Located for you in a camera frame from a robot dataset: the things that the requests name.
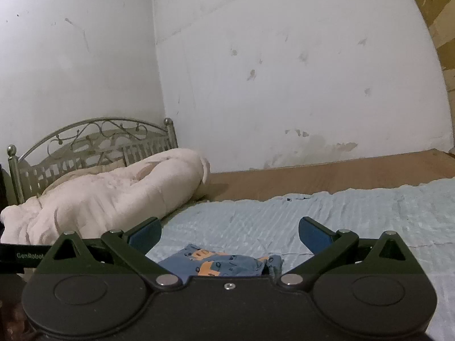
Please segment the blue orange patterned pants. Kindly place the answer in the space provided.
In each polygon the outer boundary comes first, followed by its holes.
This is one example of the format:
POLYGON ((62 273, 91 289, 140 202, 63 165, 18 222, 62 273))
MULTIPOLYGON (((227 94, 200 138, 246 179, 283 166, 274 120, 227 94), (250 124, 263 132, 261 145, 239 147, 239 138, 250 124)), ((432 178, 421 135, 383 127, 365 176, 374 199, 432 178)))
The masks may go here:
POLYGON ((159 265, 186 282, 193 276, 276 278, 282 273, 279 255, 254 258, 247 255, 218 253, 188 244, 159 262, 159 265))

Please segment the pink rolled comforter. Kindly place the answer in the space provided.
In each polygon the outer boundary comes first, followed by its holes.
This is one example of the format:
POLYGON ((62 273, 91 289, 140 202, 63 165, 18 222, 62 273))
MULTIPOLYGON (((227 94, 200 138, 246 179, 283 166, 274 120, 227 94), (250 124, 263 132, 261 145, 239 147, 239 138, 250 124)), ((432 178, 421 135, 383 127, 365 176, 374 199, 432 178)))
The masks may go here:
POLYGON ((116 162, 70 172, 1 212, 1 242, 52 245, 65 231, 84 239, 127 231, 204 196, 209 179, 209 162, 190 149, 167 150, 128 166, 116 162))

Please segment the light blue bed sheet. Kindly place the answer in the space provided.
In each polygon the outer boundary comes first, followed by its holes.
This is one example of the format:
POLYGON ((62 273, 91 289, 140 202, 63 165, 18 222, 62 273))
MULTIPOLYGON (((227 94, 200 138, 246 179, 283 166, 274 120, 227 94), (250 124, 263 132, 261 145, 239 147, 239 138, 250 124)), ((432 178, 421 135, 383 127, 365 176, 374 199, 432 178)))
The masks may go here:
POLYGON ((264 202, 196 202, 162 219, 162 237, 147 253, 159 262, 188 244, 251 257, 279 255, 289 270, 311 256, 298 225, 308 216, 332 231, 350 229, 377 239, 397 232, 437 291, 428 328, 434 340, 454 339, 454 180, 439 179, 394 189, 347 189, 287 194, 264 202))

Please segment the grey metal headboard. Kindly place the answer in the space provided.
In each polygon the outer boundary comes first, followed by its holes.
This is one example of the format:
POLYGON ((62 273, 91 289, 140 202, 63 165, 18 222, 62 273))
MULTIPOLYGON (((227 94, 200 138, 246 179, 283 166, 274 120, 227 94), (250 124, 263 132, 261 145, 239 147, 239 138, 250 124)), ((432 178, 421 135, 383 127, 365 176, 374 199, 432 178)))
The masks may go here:
POLYGON ((59 128, 22 154, 10 145, 7 155, 16 202, 22 204, 69 172, 117 161, 130 165, 176 147, 171 118, 157 125, 137 118, 100 117, 59 128))

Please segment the wooden wardrobe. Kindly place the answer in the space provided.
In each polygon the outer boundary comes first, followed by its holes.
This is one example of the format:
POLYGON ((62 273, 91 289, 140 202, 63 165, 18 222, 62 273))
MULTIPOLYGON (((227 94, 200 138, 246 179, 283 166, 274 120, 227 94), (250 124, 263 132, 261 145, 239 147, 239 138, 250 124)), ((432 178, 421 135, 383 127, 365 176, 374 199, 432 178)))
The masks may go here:
POLYGON ((437 150, 454 155, 454 0, 400 0, 398 53, 403 83, 386 132, 393 152, 437 150))

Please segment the brown wooden bed frame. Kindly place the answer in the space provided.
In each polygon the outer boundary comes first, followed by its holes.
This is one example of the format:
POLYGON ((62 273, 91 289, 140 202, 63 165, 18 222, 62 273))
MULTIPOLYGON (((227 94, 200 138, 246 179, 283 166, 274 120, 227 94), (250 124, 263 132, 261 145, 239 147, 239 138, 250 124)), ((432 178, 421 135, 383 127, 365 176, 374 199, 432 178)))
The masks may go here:
POLYGON ((290 193, 392 189, 453 177, 454 155, 432 149, 320 165, 214 173, 204 198, 210 202, 265 201, 290 193))

